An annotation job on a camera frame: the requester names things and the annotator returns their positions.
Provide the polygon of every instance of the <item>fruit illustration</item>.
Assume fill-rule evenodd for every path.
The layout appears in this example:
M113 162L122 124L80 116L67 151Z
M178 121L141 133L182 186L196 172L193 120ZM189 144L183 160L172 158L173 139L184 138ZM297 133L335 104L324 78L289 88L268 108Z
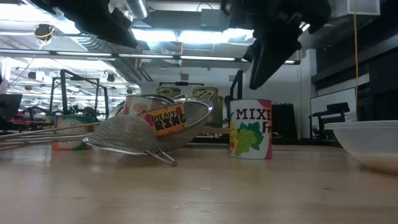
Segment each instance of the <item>fruit illustration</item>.
M231 152L236 150L236 146L238 145L238 139L236 138L236 134L238 133L238 127L236 127L235 122L231 121L229 126L229 149Z
M244 152L249 152L250 148L260 150L259 146L264 139L264 136L260 132L259 122L253 124L249 123L248 125L241 123L238 132L236 133L236 139L238 142L235 150L236 156L240 156Z

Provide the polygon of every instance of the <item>white bowl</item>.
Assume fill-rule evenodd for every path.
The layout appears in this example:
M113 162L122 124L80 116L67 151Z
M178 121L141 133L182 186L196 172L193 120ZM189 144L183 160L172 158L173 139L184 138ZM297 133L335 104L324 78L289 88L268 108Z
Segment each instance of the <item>white bowl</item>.
M343 148L364 165L398 174L398 121L330 123Z

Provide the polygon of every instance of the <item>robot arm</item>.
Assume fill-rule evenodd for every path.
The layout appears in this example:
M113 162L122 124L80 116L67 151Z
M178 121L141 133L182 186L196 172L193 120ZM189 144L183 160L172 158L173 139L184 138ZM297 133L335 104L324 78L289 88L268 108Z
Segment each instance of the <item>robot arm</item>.
M300 25L314 33L331 14L328 0L221 0L221 10L230 17L229 28L253 29L256 41L244 55L252 62L250 88L262 86L301 44Z

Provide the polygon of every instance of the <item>desk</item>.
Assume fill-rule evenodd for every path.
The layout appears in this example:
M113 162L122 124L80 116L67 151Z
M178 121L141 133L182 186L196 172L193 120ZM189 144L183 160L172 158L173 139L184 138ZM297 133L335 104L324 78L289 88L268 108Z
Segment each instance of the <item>desk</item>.
M276 146L271 161L226 146L171 152L178 167L107 151L0 152L7 224L398 223L398 177L335 147Z

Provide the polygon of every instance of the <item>strainer hook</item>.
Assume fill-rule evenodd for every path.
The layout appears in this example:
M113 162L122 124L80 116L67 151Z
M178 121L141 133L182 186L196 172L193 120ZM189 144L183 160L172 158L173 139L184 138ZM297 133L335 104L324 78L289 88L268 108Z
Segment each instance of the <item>strainer hook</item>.
M154 154L154 153L148 151L148 150L145 150L145 153L148 154L148 155L150 155L150 156L152 156L153 158L155 158L155 159L157 159L157 160L160 160L160 161L162 161L162 162L167 163L167 164L170 165L170 166L177 166L177 165L178 165L177 162L176 162L173 158L171 158L169 155L167 155L167 154L166 154L164 151L162 151L160 148L157 148L157 151L158 151L158 153L159 153L159 156L158 156L157 154Z

